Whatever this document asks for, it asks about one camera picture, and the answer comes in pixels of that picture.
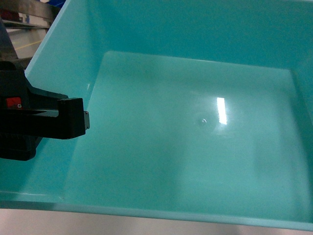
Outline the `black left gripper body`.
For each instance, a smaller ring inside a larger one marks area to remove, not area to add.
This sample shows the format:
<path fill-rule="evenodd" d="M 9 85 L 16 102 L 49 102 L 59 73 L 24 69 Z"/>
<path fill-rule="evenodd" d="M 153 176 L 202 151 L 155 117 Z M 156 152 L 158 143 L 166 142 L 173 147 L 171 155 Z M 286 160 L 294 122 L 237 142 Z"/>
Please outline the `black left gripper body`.
<path fill-rule="evenodd" d="M 25 118 L 42 110 L 57 110 L 58 94 L 33 87 L 25 77 L 22 65 L 0 62 L 0 157 L 28 161 L 35 157 L 42 137 L 25 134 Z"/>

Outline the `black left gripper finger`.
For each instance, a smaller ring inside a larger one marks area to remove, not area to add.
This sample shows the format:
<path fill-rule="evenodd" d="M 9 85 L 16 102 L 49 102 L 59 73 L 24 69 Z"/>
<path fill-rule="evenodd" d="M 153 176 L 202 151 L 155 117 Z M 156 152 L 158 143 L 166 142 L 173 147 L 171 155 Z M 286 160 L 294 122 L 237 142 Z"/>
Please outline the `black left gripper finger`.
<path fill-rule="evenodd" d="M 89 112 L 84 110 L 82 98 L 58 100 L 58 139 L 67 140 L 83 136 L 89 128 Z"/>

